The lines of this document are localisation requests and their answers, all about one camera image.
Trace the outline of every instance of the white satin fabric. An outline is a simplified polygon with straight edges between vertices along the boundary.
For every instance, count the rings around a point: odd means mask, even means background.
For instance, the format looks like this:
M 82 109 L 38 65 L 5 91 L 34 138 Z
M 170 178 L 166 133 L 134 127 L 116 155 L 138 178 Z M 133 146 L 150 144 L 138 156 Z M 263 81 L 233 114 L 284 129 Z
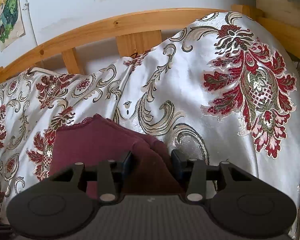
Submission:
M 13 96 L 19 111 L 7 96 L 12 80 L 0 86 L 0 106 L 7 107 L 0 121 L 7 132 L 0 148 L 2 222 L 9 200 L 48 175 L 56 126 L 99 113 L 157 136 L 170 151 L 181 149 L 210 165 L 228 160 L 286 193 L 298 207 L 290 235 L 300 238 L 300 63 L 267 30 L 238 13 L 214 13 L 136 59 L 122 58 L 101 71 L 59 77 L 50 90 L 42 83 L 46 74 L 22 73 Z M 52 99 L 40 108 L 48 93 Z M 25 115 L 25 135 L 9 150 Z M 207 192 L 215 194 L 213 183 Z

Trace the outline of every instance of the ribbed gray surface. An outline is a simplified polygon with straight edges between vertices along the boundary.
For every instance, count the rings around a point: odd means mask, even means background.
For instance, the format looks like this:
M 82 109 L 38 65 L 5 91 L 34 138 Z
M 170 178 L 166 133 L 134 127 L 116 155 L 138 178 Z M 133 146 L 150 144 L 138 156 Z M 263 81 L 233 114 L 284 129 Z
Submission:
M 28 238 L 17 237 L 16 240 Z M 222 230 L 200 206 L 178 196 L 126 196 L 118 205 L 102 207 L 80 232 L 62 240 L 244 240 Z M 290 240 L 282 235 L 272 240 Z

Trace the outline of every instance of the maroon cloth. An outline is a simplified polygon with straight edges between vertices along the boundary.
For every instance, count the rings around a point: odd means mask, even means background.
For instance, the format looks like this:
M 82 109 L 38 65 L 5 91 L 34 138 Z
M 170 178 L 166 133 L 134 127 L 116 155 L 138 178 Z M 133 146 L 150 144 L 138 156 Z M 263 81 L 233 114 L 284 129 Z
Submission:
M 180 194 L 181 186 L 173 178 L 170 156 L 165 144 L 151 135 L 140 134 L 96 114 L 82 123 L 60 127 L 56 132 L 49 174 L 83 162 L 93 166 L 102 160 L 119 160 L 131 151 L 137 164 L 125 180 L 126 194 Z M 97 184 L 89 182 L 87 194 L 97 197 Z

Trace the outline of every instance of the bed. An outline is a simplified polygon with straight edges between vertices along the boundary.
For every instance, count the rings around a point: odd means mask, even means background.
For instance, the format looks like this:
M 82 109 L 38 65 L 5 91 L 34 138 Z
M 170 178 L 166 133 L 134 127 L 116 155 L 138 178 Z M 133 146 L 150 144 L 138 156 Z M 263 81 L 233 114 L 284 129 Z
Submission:
M 300 239 L 300 29 L 233 5 L 112 17 L 0 68 L 0 221 L 49 175 L 56 130 L 95 113 L 210 165 L 231 161 L 289 195 Z M 162 42 L 161 30 L 182 29 Z M 75 47 L 116 37 L 121 58 L 85 74 Z M 62 54 L 68 74 L 40 67 Z M 217 191 L 208 185 L 208 197 Z

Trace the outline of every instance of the circular cover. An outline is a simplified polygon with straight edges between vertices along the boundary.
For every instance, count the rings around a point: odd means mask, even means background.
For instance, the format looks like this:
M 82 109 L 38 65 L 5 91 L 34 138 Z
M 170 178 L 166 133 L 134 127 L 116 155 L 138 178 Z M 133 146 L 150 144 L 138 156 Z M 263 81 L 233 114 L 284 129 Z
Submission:
M 278 193 L 217 193 L 210 202 L 210 212 L 228 231 L 247 238 L 279 236 L 293 224 L 294 202 Z
M 84 192 L 23 194 L 11 200 L 7 218 L 19 234 L 35 239 L 66 236 L 82 228 L 93 212 Z

